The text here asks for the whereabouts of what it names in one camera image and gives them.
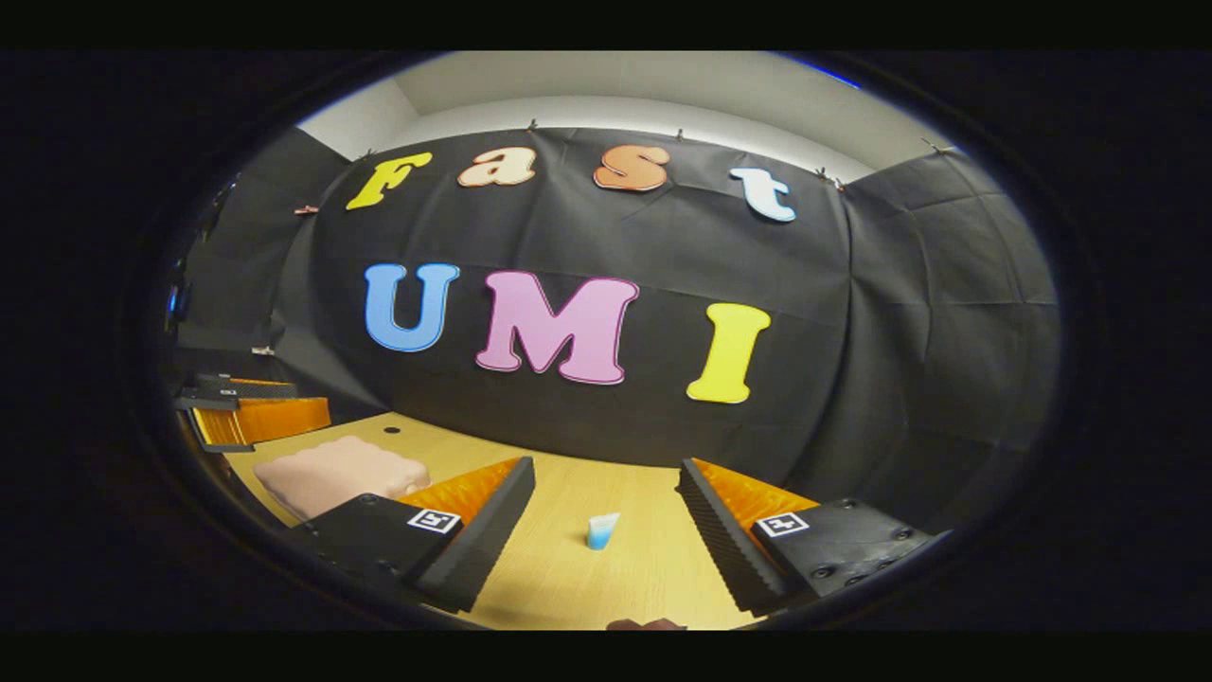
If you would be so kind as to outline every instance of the orange letter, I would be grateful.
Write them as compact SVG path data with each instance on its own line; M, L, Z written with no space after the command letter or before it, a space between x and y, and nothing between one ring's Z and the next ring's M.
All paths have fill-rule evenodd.
M602 154L602 167L594 171L594 182L605 189L647 191L665 183L669 151L661 147L624 144Z
M521 184L534 177L530 170L534 162L534 150L527 147L505 147L485 151L475 157L475 165L458 176L463 187L485 184Z

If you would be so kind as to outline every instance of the blue object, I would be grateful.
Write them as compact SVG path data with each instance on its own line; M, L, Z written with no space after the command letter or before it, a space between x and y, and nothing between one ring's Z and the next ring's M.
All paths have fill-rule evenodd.
M823 68L812 65L812 64L810 64L807 62L800 62L800 63L804 64L804 65L806 65L806 67L808 67L810 69L812 69L814 71L819 71L819 73L825 74L827 76L836 80L837 82L845 82L846 85L853 87L854 90L862 90L862 87L859 87L858 85L856 85L856 84L846 80L845 78L841 78L840 75L837 75L835 73L829 73L829 71L824 70Z
M366 331L379 346L416 354L438 343L446 320L446 290L458 277L458 268L429 263L417 268L425 283L421 297L421 320L412 328L395 323L395 290L408 270L404 265L377 264L366 268Z
M590 550L602 550L610 543L611 534L614 533L614 525L618 522L619 512L605 516L595 516L589 520L589 535L587 544Z

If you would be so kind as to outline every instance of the tabletop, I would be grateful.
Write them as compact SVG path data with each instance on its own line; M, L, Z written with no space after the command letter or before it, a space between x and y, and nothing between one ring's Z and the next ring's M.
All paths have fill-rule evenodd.
M287 526L299 521L252 474L258 463L344 436L423 463L430 480L531 457L534 493L471 612L458 618L499 630L605 630L613 620L668 618L691 630L755 623L737 609L686 505L679 471L584 460L475 439L388 413L228 453L233 471ZM610 544L585 545L589 518L619 512Z

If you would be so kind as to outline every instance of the blue letter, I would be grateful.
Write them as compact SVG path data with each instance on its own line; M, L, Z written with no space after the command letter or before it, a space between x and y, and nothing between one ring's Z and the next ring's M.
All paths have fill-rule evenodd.
M770 171L761 168L732 168L732 177L739 178L745 188L745 201L753 210L777 220L789 222L795 219L795 211L778 202L779 194L788 194L790 190L785 184L770 176Z
M458 277L458 268L429 263L417 268L425 283L421 298L421 321L412 328L395 323L395 287L408 270L404 265L378 264L366 268L366 331L379 346L405 354L424 351L438 343L446 321L446 288Z

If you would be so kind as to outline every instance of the pink letter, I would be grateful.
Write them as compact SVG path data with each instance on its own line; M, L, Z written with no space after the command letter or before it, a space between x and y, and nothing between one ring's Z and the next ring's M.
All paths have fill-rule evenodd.
M531 368L543 374L555 356L572 340L568 360L560 365L560 377L584 384L621 384L618 334L627 304L640 296L640 287L622 279L595 277L584 282L564 305L551 311L538 277L528 271L502 270L485 279L496 299L488 322L487 348L476 365L497 372L514 372L522 361L514 354L514 331Z

